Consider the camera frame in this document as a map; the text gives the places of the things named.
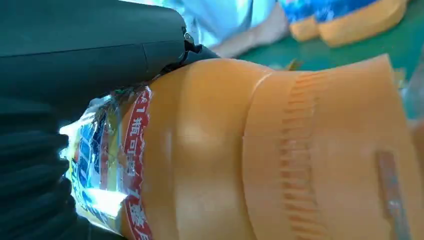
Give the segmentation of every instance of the green table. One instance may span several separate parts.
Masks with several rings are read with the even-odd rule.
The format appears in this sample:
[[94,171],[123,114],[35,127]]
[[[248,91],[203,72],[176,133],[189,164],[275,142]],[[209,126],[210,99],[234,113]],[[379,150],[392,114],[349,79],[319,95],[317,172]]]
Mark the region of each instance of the green table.
[[395,69],[405,68],[409,79],[424,44],[424,0],[411,0],[404,19],[394,28],[364,41],[330,48],[320,39],[298,43],[289,37],[259,47],[240,59],[271,66],[286,66],[291,60],[303,62],[300,70],[322,70],[388,53]]

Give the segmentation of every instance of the bottle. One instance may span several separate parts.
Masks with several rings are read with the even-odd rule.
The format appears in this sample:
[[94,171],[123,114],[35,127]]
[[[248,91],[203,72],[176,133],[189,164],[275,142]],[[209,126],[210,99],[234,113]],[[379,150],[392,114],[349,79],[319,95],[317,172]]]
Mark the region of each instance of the bottle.
[[281,0],[291,35],[299,42],[319,36],[312,0]]
[[209,59],[113,98],[81,128],[71,175],[129,240],[424,239],[387,56],[317,72]]
[[398,24],[406,0],[317,0],[315,18],[321,38],[330,46],[354,43]]

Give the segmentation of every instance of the person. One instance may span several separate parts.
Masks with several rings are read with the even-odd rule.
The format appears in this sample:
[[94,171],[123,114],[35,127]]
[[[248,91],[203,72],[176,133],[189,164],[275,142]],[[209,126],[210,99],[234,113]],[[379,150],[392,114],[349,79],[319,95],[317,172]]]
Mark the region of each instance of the person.
[[185,20],[195,43],[222,58],[275,43],[289,34],[277,0],[123,0],[172,8]]

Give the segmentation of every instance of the printed label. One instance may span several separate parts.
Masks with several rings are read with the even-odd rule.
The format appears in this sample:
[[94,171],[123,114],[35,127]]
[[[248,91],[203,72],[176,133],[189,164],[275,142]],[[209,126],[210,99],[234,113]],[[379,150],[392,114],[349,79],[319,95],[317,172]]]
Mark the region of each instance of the printed label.
[[124,192],[128,195],[124,204],[131,224],[132,234],[137,240],[152,239],[152,232],[146,222],[146,215],[142,209],[142,182],[143,182],[143,150],[145,142],[143,130],[149,123],[147,108],[151,93],[144,91],[138,96],[132,109],[128,129],[123,145],[126,153],[126,166],[123,174]]
[[[152,239],[141,196],[143,135],[151,96],[147,87],[116,94],[95,114],[81,118],[85,123],[71,146],[75,151],[70,178],[77,204],[117,233],[121,233],[119,226],[128,222],[132,236],[125,237],[135,240]],[[126,112],[127,106],[131,106],[130,117],[122,122],[121,111]]]

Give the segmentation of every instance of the person's arm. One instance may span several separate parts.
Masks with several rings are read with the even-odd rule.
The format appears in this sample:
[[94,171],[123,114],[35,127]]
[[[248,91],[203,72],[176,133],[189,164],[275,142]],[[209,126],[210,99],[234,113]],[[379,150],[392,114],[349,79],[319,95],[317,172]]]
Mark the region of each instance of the person's arm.
[[286,14],[279,3],[268,18],[256,27],[238,33],[211,48],[222,58],[234,58],[244,52],[262,45],[272,44],[287,35],[289,24]]

